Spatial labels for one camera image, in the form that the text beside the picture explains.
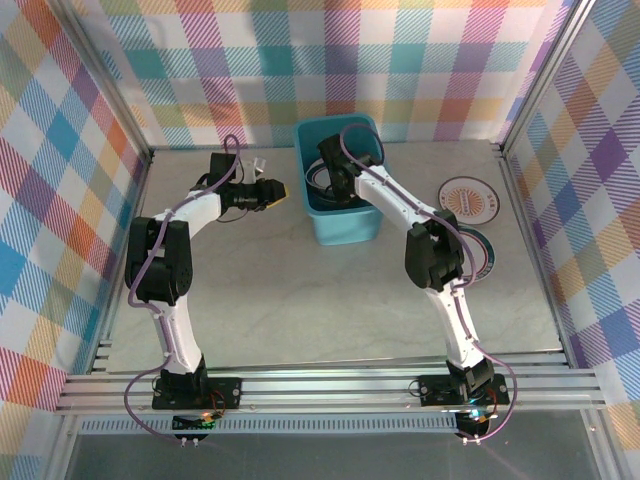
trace plaid wallpaper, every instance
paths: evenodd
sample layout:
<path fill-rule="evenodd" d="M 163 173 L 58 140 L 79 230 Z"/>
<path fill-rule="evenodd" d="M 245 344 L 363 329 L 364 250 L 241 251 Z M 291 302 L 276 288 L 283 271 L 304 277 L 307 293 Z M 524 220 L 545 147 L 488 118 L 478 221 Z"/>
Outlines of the plaid wallpaper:
<path fill-rule="evenodd" d="M 553 45 L 553 41 L 555 40 L 556 36 L 558 35 L 558 32 L 562 28 L 562 25 L 565 19 L 567 18 L 567 13 L 569 13 L 569 10 L 571 9 L 571 6 L 573 5 L 573 3 L 574 3 L 574 0 L 563 0 L 562 5 L 560 5 L 560 7 L 558 7 L 558 9 L 556 10 L 555 17 L 553 17 L 553 22 L 551 23 L 551 25 L 546 31 L 542 45 L 540 45 L 540 49 L 538 50 L 538 53 L 536 54 L 535 59 L 531 63 L 531 66 L 529 67 L 529 71 L 527 72 L 524 78 L 524 81 L 520 84 L 520 87 L 518 89 L 518 94 L 516 95 L 516 98 L 513 104 L 511 105 L 511 108 L 509 109 L 509 113 L 507 114 L 507 119 L 502 125 L 502 128 L 496 138 L 496 141 L 502 142 L 504 138 L 507 136 L 507 133 L 509 132 L 509 128 L 511 128 L 513 121 L 518 116 L 518 113 L 520 112 L 520 107 L 522 107 L 522 103 L 527 97 L 527 94 L 529 93 L 529 89 L 531 88 L 531 85 L 533 84 L 533 81 L 535 80 L 536 75 L 540 70 L 540 67 L 542 67 L 545 59 L 547 58 L 547 54 L 549 53 L 549 50 Z"/>
<path fill-rule="evenodd" d="M 0 479 L 32 479 L 142 161 L 44 0 L 0 10 Z"/>
<path fill-rule="evenodd" d="M 290 146 L 299 119 L 354 111 L 384 141 L 494 137 L 567 11 L 563 0 L 74 3 L 148 142 L 185 148 L 228 133 Z"/>
<path fill-rule="evenodd" d="M 596 3 L 515 153 L 564 327 L 640 475 L 640 0 Z"/>

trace round sticker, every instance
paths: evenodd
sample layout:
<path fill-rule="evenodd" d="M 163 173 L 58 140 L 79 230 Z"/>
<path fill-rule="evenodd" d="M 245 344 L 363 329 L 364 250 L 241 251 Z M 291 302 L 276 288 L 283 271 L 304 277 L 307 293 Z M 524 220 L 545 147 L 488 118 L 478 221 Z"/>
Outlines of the round sticker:
<path fill-rule="evenodd" d="M 482 180 L 455 177 L 438 191 L 440 206 L 451 210 L 461 223 L 482 225 L 493 220 L 500 211 L 496 191 Z"/>
<path fill-rule="evenodd" d="M 489 239 L 474 228 L 460 227 L 462 238 L 471 249 L 471 254 L 476 263 L 476 282 L 484 279 L 491 273 L 496 264 L 496 254 Z M 471 278 L 471 262 L 465 251 L 464 263 L 462 264 L 462 276 L 465 280 Z"/>

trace glass panel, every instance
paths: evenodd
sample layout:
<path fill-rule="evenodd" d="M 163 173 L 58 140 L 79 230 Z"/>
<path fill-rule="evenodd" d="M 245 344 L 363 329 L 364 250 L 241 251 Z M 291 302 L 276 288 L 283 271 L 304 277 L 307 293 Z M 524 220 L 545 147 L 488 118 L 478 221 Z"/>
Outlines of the glass panel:
<path fill-rule="evenodd" d="M 67 479 L 600 478 L 579 412 L 517 412 L 480 447 L 452 434 L 218 435 L 181 449 L 149 435 L 83 435 Z"/>

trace ventilation grille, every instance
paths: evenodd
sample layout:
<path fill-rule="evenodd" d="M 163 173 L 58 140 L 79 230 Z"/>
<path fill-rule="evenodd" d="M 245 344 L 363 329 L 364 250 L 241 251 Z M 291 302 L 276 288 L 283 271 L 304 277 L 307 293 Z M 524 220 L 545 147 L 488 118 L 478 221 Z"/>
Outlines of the ventilation grille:
<path fill-rule="evenodd" d="M 118 435 L 142 433 L 144 430 L 127 416 L 87 417 L 80 427 L 83 435 Z M 151 428 L 162 433 L 173 433 L 170 416 L 145 419 Z M 354 414 L 354 415 L 264 415 L 234 414 L 218 420 L 213 430 L 202 433 L 449 433 L 456 430 L 454 414 Z"/>

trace gray floor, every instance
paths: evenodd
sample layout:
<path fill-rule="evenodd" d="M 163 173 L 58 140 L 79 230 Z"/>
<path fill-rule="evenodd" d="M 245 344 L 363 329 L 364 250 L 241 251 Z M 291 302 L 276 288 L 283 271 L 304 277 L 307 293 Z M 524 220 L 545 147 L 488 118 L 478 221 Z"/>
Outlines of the gray floor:
<path fill-rule="evenodd" d="M 496 266 L 468 292 L 481 342 L 493 352 L 558 348 L 489 143 L 389 144 L 385 149 L 394 177 L 431 205 L 437 205 L 442 182 L 458 175 L 481 178 L 496 189 L 502 209 L 479 227 L 494 245 Z M 445 353 L 435 311 L 404 271 L 404 234 L 384 221 L 371 242 L 322 247 L 302 206 L 293 149 L 244 155 L 266 158 L 265 176 L 284 181 L 290 198 L 237 223 L 209 225 L 192 242 L 189 308 L 209 366 Z M 143 214 L 157 214 L 184 198 L 207 168 L 206 151 L 159 152 Z M 124 295 L 112 338 L 108 371 L 161 362 L 151 318 L 129 308 Z"/>
<path fill-rule="evenodd" d="M 498 437 L 463 446 L 453 434 L 210 437 L 197 450 L 150 435 L 84 435 L 67 479 L 600 478 L 579 412 L 519 412 Z"/>

